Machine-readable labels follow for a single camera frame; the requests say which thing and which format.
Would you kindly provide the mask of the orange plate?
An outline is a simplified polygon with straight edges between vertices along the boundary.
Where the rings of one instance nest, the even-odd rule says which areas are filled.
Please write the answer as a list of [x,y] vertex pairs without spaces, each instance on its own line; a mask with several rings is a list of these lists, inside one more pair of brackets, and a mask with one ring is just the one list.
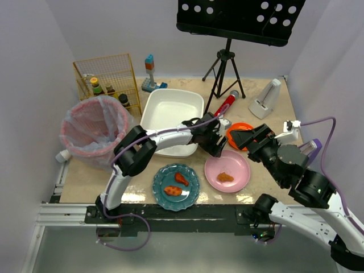
[[233,130],[252,130],[253,127],[252,125],[248,124],[248,123],[244,123],[244,122],[238,122],[238,123],[234,123],[231,125],[231,127],[226,131],[226,136],[228,138],[228,142],[229,144],[232,146],[232,148],[238,150],[237,145],[235,144],[235,142],[233,141],[231,132]]

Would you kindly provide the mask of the pink plate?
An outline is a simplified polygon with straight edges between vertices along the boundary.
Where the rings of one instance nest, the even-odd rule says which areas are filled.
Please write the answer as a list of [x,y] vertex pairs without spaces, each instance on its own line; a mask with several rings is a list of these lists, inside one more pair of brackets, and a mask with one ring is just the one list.
[[[242,154],[231,150],[223,150],[219,158],[209,157],[204,167],[208,183],[223,193],[235,193],[243,189],[250,180],[250,167]],[[220,173],[234,177],[234,181],[220,183],[217,176]]]

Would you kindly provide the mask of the small black cap spice jar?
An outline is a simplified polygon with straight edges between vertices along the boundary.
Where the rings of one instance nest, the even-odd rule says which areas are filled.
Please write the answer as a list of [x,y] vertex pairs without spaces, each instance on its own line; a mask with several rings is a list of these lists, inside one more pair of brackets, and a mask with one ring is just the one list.
[[118,99],[119,99],[120,103],[122,104],[122,106],[124,108],[126,108],[127,110],[129,110],[129,108],[131,107],[131,105],[130,105],[130,101],[129,101],[128,96],[126,94],[123,94],[122,93],[122,94],[120,94],[118,96]]

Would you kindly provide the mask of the small yellow label bottle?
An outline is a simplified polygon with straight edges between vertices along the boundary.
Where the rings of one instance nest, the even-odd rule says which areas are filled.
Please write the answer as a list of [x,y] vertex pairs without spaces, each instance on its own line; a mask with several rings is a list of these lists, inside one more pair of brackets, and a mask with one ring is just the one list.
[[111,97],[114,97],[114,98],[118,99],[118,94],[117,94],[117,92],[115,91],[115,89],[113,88],[112,85],[107,85],[106,90],[107,90],[108,96],[111,96]]

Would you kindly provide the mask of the pink trash basket with bag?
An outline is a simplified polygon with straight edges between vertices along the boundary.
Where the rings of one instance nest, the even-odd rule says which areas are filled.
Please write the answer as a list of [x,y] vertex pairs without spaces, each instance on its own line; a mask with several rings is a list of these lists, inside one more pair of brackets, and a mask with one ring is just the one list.
[[66,113],[60,141],[72,156],[93,167],[109,169],[114,149],[136,124],[117,99],[88,98]]

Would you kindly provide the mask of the red label sauce bottle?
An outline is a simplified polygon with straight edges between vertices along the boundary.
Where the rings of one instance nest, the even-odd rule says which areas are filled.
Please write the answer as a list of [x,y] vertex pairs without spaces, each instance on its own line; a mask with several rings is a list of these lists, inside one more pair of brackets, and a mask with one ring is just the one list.
[[100,82],[99,82],[98,78],[92,77],[90,79],[90,83],[91,83],[91,86],[92,86],[94,96],[100,96],[100,95],[104,94],[103,88],[100,85]]

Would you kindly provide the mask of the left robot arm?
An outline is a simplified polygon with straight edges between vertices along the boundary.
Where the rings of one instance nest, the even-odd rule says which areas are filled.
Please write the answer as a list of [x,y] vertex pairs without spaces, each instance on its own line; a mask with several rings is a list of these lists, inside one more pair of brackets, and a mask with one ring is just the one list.
[[197,144],[209,155],[219,158],[228,141],[225,131],[230,127],[231,122],[222,113],[214,116],[210,112],[166,129],[133,127],[114,149],[111,177],[106,189],[96,199],[95,205],[101,217],[118,217],[121,197],[128,184],[146,169],[154,153],[178,145]]

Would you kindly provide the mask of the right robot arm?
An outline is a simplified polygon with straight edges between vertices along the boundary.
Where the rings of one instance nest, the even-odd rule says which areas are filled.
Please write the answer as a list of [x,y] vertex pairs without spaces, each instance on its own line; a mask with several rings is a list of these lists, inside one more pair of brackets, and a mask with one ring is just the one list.
[[283,133],[275,135],[263,124],[251,130],[233,130],[239,149],[250,160],[262,163],[278,186],[288,189],[296,202],[317,213],[317,222],[262,194],[246,217],[258,226],[264,221],[286,225],[330,250],[331,258],[352,271],[363,271],[363,224],[350,214],[336,186],[323,174],[309,169],[310,157],[291,142],[297,138],[300,121],[285,121]]

